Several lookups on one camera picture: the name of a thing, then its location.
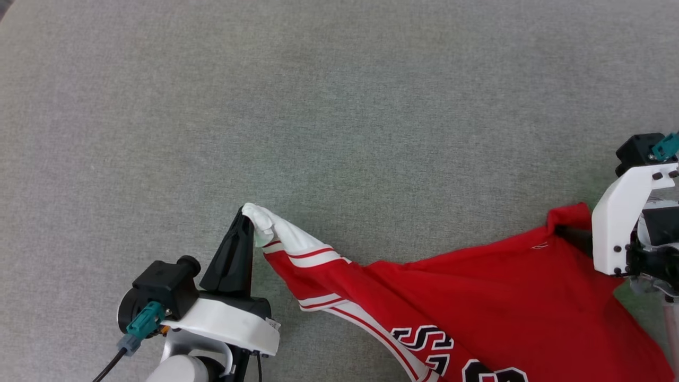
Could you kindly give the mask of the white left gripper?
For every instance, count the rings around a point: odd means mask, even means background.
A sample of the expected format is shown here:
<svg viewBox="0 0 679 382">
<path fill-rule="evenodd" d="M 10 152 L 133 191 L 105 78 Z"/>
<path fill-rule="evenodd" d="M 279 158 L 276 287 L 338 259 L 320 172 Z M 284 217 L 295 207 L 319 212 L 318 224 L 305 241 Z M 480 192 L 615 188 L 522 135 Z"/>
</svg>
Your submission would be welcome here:
<svg viewBox="0 0 679 382">
<path fill-rule="evenodd" d="M 201 280 L 201 288 L 213 295 L 251 297 L 255 228 L 240 208 Z M 199 298 L 178 321 L 162 322 L 169 331 L 164 356 L 194 350 L 226 354 L 228 346 L 278 353 L 281 334 L 264 318 L 225 302 Z"/>
</svg>

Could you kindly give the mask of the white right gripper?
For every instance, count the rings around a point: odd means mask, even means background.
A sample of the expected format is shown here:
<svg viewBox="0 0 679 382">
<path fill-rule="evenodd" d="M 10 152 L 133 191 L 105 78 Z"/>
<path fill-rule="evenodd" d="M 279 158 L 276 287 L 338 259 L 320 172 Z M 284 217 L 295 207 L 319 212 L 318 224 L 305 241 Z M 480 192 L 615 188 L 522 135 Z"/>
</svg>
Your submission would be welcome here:
<svg viewBox="0 0 679 382">
<path fill-rule="evenodd" d="M 677 163 L 633 167 L 605 191 L 591 216 L 592 232 L 557 225 L 555 234 L 606 275 L 647 275 L 677 284 L 677 201 L 650 198 L 674 188 Z"/>
</svg>

